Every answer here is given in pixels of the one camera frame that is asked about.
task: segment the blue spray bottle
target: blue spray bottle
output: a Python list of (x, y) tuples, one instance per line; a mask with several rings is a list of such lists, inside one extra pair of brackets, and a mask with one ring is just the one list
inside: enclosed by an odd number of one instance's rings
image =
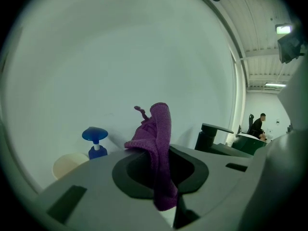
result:
[(94, 146), (89, 150), (89, 159), (94, 159), (101, 156), (107, 155), (107, 150), (100, 145), (100, 140), (106, 138), (108, 132), (102, 128), (89, 127), (83, 131), (82, 137), (85, 140), (93, 141)]

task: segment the ceiling light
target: ceiling light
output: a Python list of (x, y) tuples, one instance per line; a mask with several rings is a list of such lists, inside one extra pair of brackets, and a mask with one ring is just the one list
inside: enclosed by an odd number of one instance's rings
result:
[(267, 87), (285, 87), (285, 84), (271, 84), (271, 83), (266, 83), (265, 84)]
[(288, 34), (292, 31), (291, 24), (279, 24), (279, 25), (276, 25), (275, 27), (276, 27), (277, 34)]

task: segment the desk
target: desk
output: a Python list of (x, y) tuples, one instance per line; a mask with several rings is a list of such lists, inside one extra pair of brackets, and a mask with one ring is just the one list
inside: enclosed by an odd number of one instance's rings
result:
[(266, 146), (264, 141), (245, 133), (235, 135), (235, 140), (232, 144), (232, 148), (251, 155), (254, 155), (258, 148), (264, 146)]

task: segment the blue bottle cap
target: blue bottle cap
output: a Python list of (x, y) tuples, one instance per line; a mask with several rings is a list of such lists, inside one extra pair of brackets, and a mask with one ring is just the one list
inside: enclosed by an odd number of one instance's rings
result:
[(85, 140), (93, 141), (93, 144), (98, 144), (100, 140), (106, 138), (107, 136), (108, 132), (105, 129), (96, 127), (89, 127), (82, 133), (82, 137)]

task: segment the fluorescent light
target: fluorescent light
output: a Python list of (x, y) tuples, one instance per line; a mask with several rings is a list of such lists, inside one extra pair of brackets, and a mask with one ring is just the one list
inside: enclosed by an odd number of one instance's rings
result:
[(285, 84), (271, 84), (271, 83), (266, 83), (265, 84), (267, 87), (285, 87)]
[(278, 26), (276, 28), (277, 34), (287, 34), (291, 32), (291, 27), (290, 26)]

